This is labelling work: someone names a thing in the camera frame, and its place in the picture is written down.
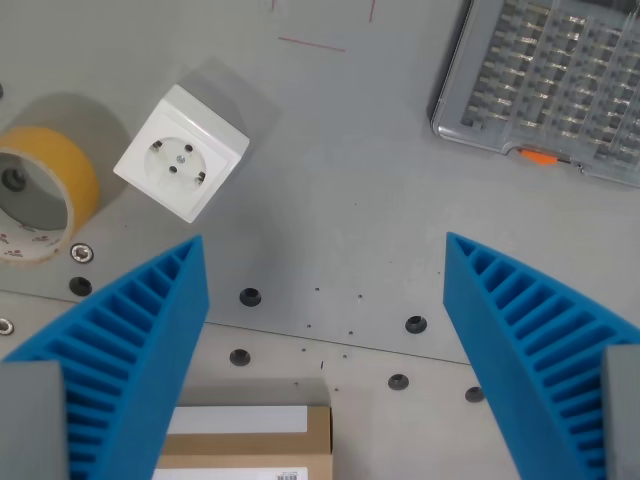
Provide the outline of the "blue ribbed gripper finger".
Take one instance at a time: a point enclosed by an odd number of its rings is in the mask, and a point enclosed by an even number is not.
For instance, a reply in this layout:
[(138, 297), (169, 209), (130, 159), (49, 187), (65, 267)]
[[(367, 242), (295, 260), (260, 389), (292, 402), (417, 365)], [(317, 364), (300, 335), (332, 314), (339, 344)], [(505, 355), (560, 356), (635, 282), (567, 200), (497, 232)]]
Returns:
[(638, 327), (453, 232), (443, 304), (520, 477), (606, 478), (603, 356), (638, 344)]
[(136, 267), (6, 363), (56, 364), (73, 479), (149, 479), (209, 310), (201, 236)]

